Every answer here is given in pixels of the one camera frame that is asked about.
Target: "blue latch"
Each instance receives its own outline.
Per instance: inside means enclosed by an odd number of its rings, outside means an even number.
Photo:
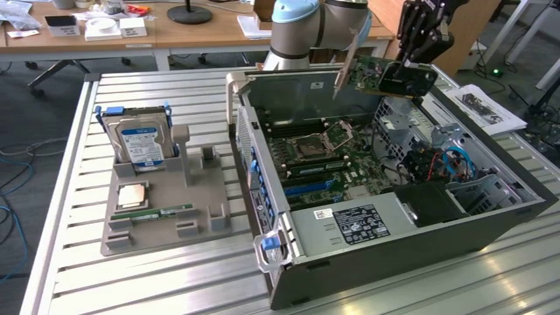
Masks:
[[[255,172],[256,168],[259,167],[256,159],[251,162],[251,171]]]
[[[112,106],[107,107],[105,115],[107,116],[116,116],[124,114],[124,106]]]
[[[172,124],[172,107],[169,106],[168,101],[165,101],[164,103],[164,110],[165,110],[165,116],[167,116],[167,125],[171,127],[173,127]]]
[[[105,125],[103,124],[103,119],[101,119],[101,106],[97,105],[95,111],[96,111],[96,120],[103,127],[103,131],[107,132]]]
[[[277,236],[272,236],[271,238],[265,238],[261,241],[261,247],[265,251],[280,247],[280,239]]]

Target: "motherboard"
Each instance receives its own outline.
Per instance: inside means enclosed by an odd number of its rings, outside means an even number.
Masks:
[[[324,120],[319,127],[317,122],[311,124],[293,126],[293,132],[285,127],[279,133],[268,130],[268,148],[292,211],[373,196],[391,187],[367,135],[344,120]],[[324,131],[305,135],[309,128]]]

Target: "aluminum slotted table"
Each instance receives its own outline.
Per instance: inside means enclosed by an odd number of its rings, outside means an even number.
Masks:
[[[189,147],[217,146],[232,214],[245,205],[225,132],[225,74],[252,68],[120,73],[85,82],[21,314],[512,314],[560,310],[556,204],[481,251],[275,312],[251,233],[120,256],[100,254],[113,149],[96,105],[172,106]],[[456,86],[449,78],[440,88]],[[560,171],[515,134],[497,137],[560,196]]]

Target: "wooden desk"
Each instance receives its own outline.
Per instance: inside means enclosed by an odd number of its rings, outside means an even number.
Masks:
[[[221,3],[224,7],[237,11],[251,11],[251,6],[240,3]],[[200,25],[181,25],[165,17],[169,8],[176,7],[176,3],[157,3],[156,10],[157,20],[157,47],[211,47],[211,46],[233,46],[233,45],[269,45],[271,41],[248,39],[239,27],[239,14],[212,7],[208,9],[213,13],[213,18],[208,23]],[[379,22],[373,19],[372,28],[368,36],[369,41],[376,39],[393,39],[395,35]]]
[[[469,54],[472,44],[491,19],[500,0],[471,0],[459,7],[453,14],[449,31],[455,36],[452,48],[433,61],[448,75],[455,75]],[[399,32],[404,0],[369,0],[369,9],[375,12],[383,25],[395,34]],[[396,58],[399,41],[393,41],[387,49],[387,58]]]
[[[5,32],[13,31],[7,24],[4,37],[0,40],[0,61],[33,61],[111,58],[128,56],[153,56],[157,69],[169,70],[167,57],[171,54],[224,53],[244,51],[267,51],[269,40],[249,40],[243,35],[236,12],[208,7],[213,18],[200,25],[183,25],[167,17],[167,10],[179,3],[145,3],[152,8],[153,21],[147,21],[148,36],[108,41],[85,41],[84,36],[51,37],[44,16],[69,15],[85,9],[59,10],[52,3],[33,3],[31,15],[43,23],[39,35],[13,39]],[[251,11],[251,5],[221,3],[237,11]],[[84,33],[84,21],[80,21]],[[365,47],[376,48],[376,56],[383,56],[389,41],[395,38],[377,19],[373,21]]]
[[[44,53],[60,52],[60,51],[99,51],[99,50],[115,50],[127,49],[127,45],[156,45],[156,23],[155,21],[145,21],[148,36],[123,38],[112,41],[85,41],[85,21],[77,21],[80,24],[80,36],[64,36],[52,37],[47,28],[47,22],[44,16],[55,15],[69,15],[72,13],[83,12],[85,9],[73,8],[71,10],[59,10],[55,8],[52,3],[33,3],[31,14],[35,19],[41,23],[43,29],[40,34],[23,38],[11,38],[8,35],[7,50],[9,53],[33,53],[37,49]],[[16,29],[8,23],[7,32],[15,31]]]

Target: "green circuit board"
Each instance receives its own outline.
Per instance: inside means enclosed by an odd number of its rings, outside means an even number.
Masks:
[[[404,67],[399,61],[372,56],[356,56],[353,62],[348,85],[363,93],[411,98],[424,96],[436,83],[437,73],[425,64]]]
[[[349,73],[348,85],[355,85],[356,89],[364,91],[380,92],[379,81],[389,62],[387,59],[359,56]]]
[[[267,139],[292,210],[373,196],[391,187],[368,142],[341,122],[331,122],[323,134]],[[305,192],[325,182],[327,189]]]

